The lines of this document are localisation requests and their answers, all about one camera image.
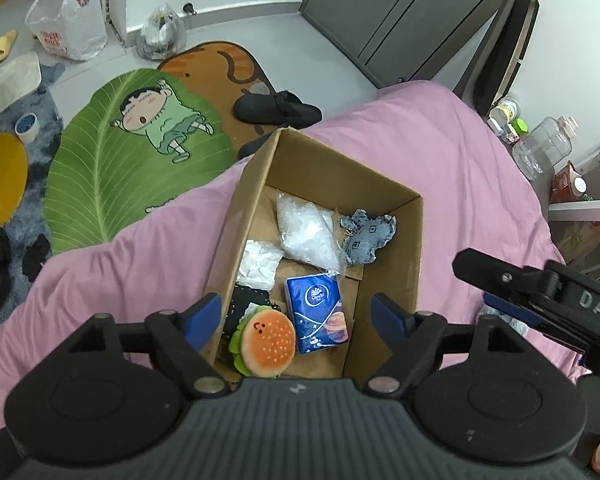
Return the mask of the black lace patch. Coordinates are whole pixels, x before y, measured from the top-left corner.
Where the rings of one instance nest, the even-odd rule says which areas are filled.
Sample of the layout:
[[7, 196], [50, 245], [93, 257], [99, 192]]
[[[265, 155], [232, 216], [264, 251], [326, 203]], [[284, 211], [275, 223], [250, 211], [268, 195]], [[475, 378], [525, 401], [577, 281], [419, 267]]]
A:
[[228, 350], [230, 338], [232, 338], [233, 334], [236, 332], [240, 320], [246, 314], [250, 304], [279, 310], [279, 306], [271, 301], [270, 293], [266, 290], [236, 285], [233, 290], [232, 298], [230, 298], [230, 306], [228, 307], [222, 331], [222, 342], [219, 346], [219, 356], [224, 360], [227, 360], [230, 355], [230, 350]]

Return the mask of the plush hamburger toy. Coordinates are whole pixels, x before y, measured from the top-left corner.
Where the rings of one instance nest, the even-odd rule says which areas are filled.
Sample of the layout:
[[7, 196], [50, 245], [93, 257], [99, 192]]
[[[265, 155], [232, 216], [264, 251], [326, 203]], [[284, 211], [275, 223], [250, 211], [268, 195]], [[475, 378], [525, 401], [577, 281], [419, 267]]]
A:
[[294, 324], [279, 310], [250, 304], [230, 337], [228, 350], [242, 376], [278, 377], [296, 353]]

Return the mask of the blue tissue pack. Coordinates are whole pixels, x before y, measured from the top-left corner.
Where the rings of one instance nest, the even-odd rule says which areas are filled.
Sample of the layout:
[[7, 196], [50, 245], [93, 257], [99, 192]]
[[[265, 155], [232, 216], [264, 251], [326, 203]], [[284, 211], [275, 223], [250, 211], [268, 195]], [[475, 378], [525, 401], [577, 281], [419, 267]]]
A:
[[300, 354], [337, 347], [349, 340], [340, 288], [334, 274], [287, 278], [285, 292]]

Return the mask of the white tissue wad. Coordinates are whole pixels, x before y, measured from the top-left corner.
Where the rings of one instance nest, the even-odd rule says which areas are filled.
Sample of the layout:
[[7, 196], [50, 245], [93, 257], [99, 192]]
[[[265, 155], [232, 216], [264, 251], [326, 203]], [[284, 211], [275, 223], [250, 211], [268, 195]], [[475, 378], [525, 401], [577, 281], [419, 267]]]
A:
[[270, 292], [284, 252], [269, 242], [247, 240], [240, 260], [236, 283]]

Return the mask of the denim fabric piece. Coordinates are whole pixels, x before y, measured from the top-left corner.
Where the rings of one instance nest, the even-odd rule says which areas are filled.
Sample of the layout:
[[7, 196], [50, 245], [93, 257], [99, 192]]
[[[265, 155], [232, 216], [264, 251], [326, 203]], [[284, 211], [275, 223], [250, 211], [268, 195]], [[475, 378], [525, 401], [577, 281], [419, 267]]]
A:
[[346, 232], [342, 250], [348, 266], [373, 263], [376, 252], [386, 247], [396, 235], [396, 218], [391, 214], [372, 218], [364, 209], [342, 217], [340, 226]]

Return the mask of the clear plastic bag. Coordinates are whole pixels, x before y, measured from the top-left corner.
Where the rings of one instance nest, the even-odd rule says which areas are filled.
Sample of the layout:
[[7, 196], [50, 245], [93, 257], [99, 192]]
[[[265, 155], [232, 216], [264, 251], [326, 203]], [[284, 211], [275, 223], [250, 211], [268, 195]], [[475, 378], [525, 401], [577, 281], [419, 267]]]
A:
[[280, 247], [287, 257], [326, 272], [341, 271], [342, 257], [330, 210], [279, 193], [276, 218]]

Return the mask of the grey pink plush paw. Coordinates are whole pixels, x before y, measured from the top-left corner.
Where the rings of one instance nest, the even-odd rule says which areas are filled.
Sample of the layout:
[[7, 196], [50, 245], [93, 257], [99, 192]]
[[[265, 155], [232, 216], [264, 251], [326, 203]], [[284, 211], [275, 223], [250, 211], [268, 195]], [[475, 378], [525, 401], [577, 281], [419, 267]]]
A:
[[512, 316], [506, 313], [502, 313], [499, 310], [496, 310], [492, 307], [483, 306], [479, 310], [476, 318], [482, 318], [483, 316], [492, 316], [492, 318], [500, 318], [504, 323], [510, 326], [520, 336], [525, 337], [528, 334], [529, 326], [526, 323], [521, 322], [516, 318], [513, 318]]

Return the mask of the pink bed sheet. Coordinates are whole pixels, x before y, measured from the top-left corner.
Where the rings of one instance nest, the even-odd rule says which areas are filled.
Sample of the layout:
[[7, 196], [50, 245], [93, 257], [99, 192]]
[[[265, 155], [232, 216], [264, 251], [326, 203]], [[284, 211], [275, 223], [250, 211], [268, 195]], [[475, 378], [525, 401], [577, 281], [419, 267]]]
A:
[[[417, 304], [471, 323], [477, 289], [452, 262], [472, 247], [515, 266], [559, 260], [531, 184], [478, 115], [430, 81], [399, 84], [309, 136], [422, 196]], [[204, 292], [242, 165], [123, 229], [111, 242], [50, 259], [0, 326], [0, 429], [9, 391], [93, 314], [137, 322]]]

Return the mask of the white desk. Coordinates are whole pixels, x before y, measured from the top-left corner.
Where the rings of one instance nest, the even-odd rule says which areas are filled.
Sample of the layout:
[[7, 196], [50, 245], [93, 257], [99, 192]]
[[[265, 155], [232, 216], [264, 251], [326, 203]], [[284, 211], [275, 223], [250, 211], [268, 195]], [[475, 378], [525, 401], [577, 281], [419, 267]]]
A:
[[565, 262], [582, 268], [600, 261], [600, 150], [577, 166], [577, 173], [586, 183], [584, 196], [550, 204], [548, 223]]

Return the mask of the large clear water jug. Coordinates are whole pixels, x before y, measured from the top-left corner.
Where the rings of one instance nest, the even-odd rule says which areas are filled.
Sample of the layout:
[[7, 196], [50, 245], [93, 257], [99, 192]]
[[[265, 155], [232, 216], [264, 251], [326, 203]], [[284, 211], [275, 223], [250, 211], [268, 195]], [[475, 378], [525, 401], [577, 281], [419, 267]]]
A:
[[572, 116], [547, 117], [512, 149], [518, 169], [530, 181], [553, 170], [572, 152], [579, 124]]

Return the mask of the green leaf cartoon rug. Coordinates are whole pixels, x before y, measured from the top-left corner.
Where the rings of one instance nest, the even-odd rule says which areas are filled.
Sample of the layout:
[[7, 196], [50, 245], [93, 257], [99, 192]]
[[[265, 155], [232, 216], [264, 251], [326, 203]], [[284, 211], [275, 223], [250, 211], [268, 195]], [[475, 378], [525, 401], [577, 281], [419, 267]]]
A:
[[53, 253], [109, 242], [235, 159], [220, 112], [180, 78], [151, 68], [117, 76], [68, 123], [50, 165]]

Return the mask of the open cardboard box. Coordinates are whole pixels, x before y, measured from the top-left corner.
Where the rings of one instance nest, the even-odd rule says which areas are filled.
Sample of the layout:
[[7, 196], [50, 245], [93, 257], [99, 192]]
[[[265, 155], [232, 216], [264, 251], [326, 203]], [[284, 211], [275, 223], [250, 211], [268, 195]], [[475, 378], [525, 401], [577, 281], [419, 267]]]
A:
[[[230, 308], [239, 263], [248, 240], [279, 245], [277, 200], [312, 203], [325, 232], [320, 251], [335, 258], [343, 314], [336, 330], [349, 338], [336, 347], [298, 354], [288, 377], [351, 378], [362, 384], [390, 356], [375, 332], [370, 302], [383, 292], [407, 312], [417, 304], [422, 254], [422, 198], [418, 193], [306, 134], [283, 129], [274, 133], [246, 163], [238, 179], [210, 266], [206, 292], [215, 292], [222, 309]], [[341, 218], [358, 209], [370, 218], [390, 214], [396, 235], [364, 266], [350, 266], [342, 251], [347, 232]]]

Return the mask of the black framed board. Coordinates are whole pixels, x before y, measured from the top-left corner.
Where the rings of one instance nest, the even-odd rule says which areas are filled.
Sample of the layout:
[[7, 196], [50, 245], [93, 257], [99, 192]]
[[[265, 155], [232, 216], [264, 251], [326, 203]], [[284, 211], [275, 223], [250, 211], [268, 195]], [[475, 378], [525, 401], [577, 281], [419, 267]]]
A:
[[453, 92], [479, 116], [509, 92], [531, 40], [539, 0], [503, 0]]

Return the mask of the black shoe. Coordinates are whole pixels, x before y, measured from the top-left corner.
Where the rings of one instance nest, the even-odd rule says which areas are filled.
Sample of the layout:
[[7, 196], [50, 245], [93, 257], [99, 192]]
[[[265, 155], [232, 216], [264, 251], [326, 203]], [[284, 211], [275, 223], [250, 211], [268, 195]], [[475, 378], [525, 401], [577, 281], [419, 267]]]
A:
[[272, 94], [247, 93], [233, 106], [234, 116], [251, 125], [272, 125], [303, 129], [323, 119], [321, 110], [303, 103], [289, 91]]

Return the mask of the tape roll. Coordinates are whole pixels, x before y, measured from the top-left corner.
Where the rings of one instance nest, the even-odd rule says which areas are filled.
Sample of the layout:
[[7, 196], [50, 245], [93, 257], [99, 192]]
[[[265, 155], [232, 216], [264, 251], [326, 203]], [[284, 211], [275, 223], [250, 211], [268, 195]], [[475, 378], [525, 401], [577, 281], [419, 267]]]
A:
[[22, 115], [15, 123], [15, 134], [23, 144], [32, 143], [39, 131], [38, 116], [32, 112]]

